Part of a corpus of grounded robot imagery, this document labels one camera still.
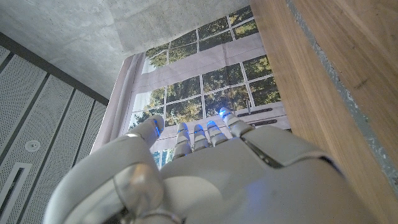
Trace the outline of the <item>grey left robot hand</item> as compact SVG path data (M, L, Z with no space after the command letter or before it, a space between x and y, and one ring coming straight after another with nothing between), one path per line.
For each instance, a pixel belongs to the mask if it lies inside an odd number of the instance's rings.
M158 168L150 148L159 115L95 150L53 192L45 223L376 223L333 159L273 126L255 128L227 108L179 124L174 157Z

